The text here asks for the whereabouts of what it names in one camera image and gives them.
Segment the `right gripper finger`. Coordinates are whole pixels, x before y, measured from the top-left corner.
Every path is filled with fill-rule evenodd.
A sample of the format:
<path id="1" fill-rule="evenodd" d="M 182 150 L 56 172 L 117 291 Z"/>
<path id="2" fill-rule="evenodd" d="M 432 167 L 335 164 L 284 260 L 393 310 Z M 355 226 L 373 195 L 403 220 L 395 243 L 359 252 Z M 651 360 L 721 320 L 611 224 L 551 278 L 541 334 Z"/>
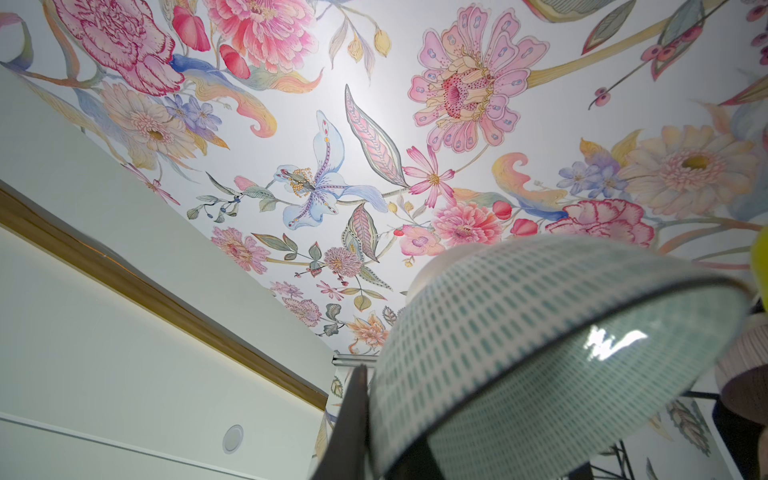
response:
<path id="1" fill-rule="evenodd" d="M 359 365 L 352 370 L 334 433 L 311 479 L 363 480 L 368 432 L 368 369 Z"/>

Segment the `pale celadon bowl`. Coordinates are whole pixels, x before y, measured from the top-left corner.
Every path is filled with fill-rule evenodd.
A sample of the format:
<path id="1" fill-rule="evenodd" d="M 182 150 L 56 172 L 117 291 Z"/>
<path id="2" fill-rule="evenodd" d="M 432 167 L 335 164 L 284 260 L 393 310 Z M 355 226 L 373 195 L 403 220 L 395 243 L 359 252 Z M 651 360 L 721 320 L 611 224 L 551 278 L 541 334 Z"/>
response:
<path id="1" fill-rule="evenodd" d="M 378 358 L 378 478 L 553 479 L 641 428 L 715 362 L 741 281 L 621 241 L 539 235 L 416 288 Z"/>

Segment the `pink striped bowl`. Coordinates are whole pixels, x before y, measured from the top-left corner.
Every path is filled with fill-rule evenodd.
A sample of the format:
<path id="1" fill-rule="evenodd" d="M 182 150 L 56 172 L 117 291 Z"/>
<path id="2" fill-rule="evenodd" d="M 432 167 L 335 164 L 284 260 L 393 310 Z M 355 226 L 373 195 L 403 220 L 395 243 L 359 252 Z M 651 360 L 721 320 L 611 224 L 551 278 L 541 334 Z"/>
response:
<path id="1" fill-rule="evenodd" d="M 719 358 L 715 380 L 733 413 L 767 425 L 767 314 L 749 317 L 744 330 Z"/>

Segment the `lime green bowl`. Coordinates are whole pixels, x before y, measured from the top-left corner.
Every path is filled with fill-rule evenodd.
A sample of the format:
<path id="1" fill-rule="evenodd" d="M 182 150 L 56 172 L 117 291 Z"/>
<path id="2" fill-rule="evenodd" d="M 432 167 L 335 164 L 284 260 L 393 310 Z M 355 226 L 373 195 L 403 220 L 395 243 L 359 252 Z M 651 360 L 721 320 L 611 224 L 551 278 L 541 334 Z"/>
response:
<path id="1" fill-rule="evenodd" d="M 759 299 L 758 311 L 766 312 L 768 292 L 768 231 L 764 227 L 758 233 L 750 250 L 750 269 Z"/>

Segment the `black wire dish rack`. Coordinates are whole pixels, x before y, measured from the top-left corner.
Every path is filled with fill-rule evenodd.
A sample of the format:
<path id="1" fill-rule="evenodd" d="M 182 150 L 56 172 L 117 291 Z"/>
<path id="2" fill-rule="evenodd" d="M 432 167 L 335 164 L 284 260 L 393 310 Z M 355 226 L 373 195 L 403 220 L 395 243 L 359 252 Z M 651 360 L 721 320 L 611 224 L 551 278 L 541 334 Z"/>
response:
<path id="1" fill-rule="evenodd" d="M 694 392 L 655 413 L 572 479 L 765 479 L 764 428 Z"/>

